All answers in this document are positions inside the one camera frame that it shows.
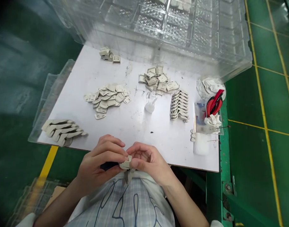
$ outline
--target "forearm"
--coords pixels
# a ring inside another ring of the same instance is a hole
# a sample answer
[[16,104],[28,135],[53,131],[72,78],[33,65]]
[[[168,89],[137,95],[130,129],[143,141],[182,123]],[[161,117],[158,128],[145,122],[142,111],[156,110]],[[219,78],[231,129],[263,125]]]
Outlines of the forearm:
[[163,190],[170,201],[170,204],[172,205],[182,227],[209,226],[200,209],[197,207],[181,182],[176,177],[173,178],[169,186],[164,186]]
[[74,179],[71,184],[47,207],[36,219],[34,227],[64,226],[81,199],[78,184]]

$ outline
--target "table surface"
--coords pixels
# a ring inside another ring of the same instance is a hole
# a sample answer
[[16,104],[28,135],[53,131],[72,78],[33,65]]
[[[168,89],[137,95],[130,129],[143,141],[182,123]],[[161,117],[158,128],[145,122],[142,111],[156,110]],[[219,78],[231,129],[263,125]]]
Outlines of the table surface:
[[[204,144],[204,149],[209,152],[206,156],[195,154],[196,145],[190,141],[190,130],[194,128],[194,102],[200,100],[196,90],[199,75],[179,72],[166,64],[163,66],[163,71],[168,77],[177,81],[180,88],[189,94],[188,123],[178,119],[170,121],[171,94],[156,95],[144,84],[138,83],[138,75],[153,67],[151,64],[123,58],[120,64],[113,64],[103,61],[98,50],[86,45],[80,52],[49,119],[73,120],[89,134],[74,138],[71,148],[92,150],[99,137],[111,134],[126,144],[125,149],[139,141],[154,145],[169,164],[218,172],[218,135],[208,135],[207,139],[215,141]],[[109,108],[105,118],[96,120],[93,104],[85,102],[83,96],[89,92],[96,92],[108,83],[118,83],[126,87],[131,92],[132,101]],[[155,97],[158,97],[155,111],[150,114],[144,110],[144,106]],[[41,133],[38,142],[56,145],[44,132]]]

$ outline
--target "clear plastic bin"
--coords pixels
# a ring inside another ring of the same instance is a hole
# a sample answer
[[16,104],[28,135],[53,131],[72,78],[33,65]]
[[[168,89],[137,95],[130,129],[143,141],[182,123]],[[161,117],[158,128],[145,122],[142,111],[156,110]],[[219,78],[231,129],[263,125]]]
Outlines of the clear plastic bin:
[[96,49],[223,82],[251,67],[244,0],[50,1],[74,37]]
[[219,120],[221,121],[221,126],[216,127],[212,125],[207,125],[204,119],[207,117],[206,114],[206,104],[210,98],[201,99],[195,103],[195,115],[196,115],[196,132],[205,134],[218,134],[224,135],[221,110],[217,113],[219,115]]

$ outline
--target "hand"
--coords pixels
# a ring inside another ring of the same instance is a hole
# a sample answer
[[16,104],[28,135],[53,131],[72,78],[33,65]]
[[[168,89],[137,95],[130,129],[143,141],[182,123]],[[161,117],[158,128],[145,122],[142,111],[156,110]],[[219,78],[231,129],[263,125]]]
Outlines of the hand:
[[128,154],[122,149],[124,146],[120,139],[105,135],[100,137],[97,146],[84,156],[77,177],[74,179],[76,190],[81,198],[95,191],[118,173],[125,171],[119,166],[114,166],[107,171],[100,169],[100,165],[108,161],[119,163],[128,161]]
[[130,167],[148,173],[160,186],[169,186],[176,179],[170,166],[154,146],[135,142],[126,152],[132,156]]

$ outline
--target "metal bolt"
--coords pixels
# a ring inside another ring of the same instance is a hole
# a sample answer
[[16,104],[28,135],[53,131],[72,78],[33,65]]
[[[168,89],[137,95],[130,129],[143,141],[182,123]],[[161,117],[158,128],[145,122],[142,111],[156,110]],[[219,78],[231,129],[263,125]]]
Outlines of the metal bolt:
[[230,187],[229,184],[225,184],[225,189],[228,190],[228,191],[231,191],[231,190],[232,190],[232,188]]
[[226,220],[228,220],[229,222],[233,222],[233,218],[232,218],[232,216],[230,215],[230,213],[226,213],[226,214],[225,214],[225,217],[226,217]]

